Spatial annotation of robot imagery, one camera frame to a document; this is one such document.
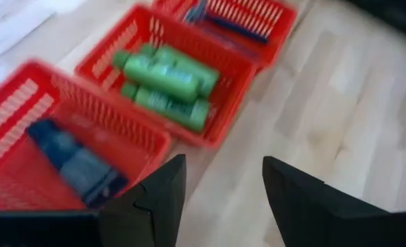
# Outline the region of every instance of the green bottle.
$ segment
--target green bottle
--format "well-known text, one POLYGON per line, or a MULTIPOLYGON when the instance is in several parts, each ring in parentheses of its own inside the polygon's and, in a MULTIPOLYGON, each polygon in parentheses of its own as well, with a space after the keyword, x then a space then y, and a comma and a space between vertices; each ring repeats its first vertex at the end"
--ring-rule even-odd
POLYGON ((153 46, 144 44, 141 48, 141 53, 153 56, 160 62, 172 62, 177 69, 199 77, 201 79, 199 95, 203 97, 209 97, 218 81, 219 72, 217 70, 209 68, 173 47, 165 45, 156 50, 153 46))
POLYGON ((196 132, 203 130, 209 113, 209 103, 204 99, 197 99, 190 104, 184 103, 171 99, 164 93, 129 83, 123 85, 121 94, 133 99, 136 104, 154 110, 196 132))
POLYGON ((198 78, 173 67, 171 63, 157 62, 143 54, 118 51, 113 58, 113 66, 122 70, 127 78, 148 88, 188 103, 197 99, 198 78))

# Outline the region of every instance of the wooden floor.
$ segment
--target wooden floor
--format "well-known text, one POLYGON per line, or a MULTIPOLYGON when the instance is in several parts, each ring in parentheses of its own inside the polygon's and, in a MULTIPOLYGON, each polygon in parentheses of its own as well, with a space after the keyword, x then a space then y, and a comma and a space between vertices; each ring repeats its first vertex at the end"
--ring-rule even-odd
MULTIPOLYGON (((135 1, 89 0, 0 65, 40 56, 71 71, 135 1)), ((171 153, 185 153, 189 170, 179 247, 284 246, 261 178, 265 155, 406 210, 406 38, 341 1, 288 2, 300 16, 285 51, 254 82, 222 148, 177 143, 171 153)))

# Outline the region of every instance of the red plastic basket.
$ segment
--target red plastic basket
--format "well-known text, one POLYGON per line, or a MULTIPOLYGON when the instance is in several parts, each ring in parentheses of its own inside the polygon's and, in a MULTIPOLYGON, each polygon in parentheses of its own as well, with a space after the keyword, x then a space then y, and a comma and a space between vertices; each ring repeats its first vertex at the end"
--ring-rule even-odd
MULTIPOLYGON (((153 8, 181 21, 198 2, 199 0, 155 0, 153 8)), ((208 0, 207 12, 268 39, 268 44, 261 44, 207 21, 195 27, 210 28, 253 51, 256 54, 254 60, 259 64, 257 72, 272 65, 278 58, 297 15, 293 8, 275 0, 208 0)))
POLYGON ((41 117, 55 119, 125 174, 127 189, 159 167, 171 145, 168 133, 96 86, 32 60, 0 86, 0 210, 84 207, 25 134, 41 117))
POLYGON ((113 69, 112 57, 117 50, 138 51, 143 43, 168 44, 221 72, 209 102, 211 109, 202 133, 194 133, 168 119, 125 100, 134 112, 150 119, 173 135, 194 145, 217 147, 224 140, 233 117, 252 81, 256 66, 234 51, 224 49, 213 39, 191 26, 174 21, 164 14, 137 5, 85 57, 75 72, 98 83, 103 89, 119 94, 125 82, 122 73, 113 69))

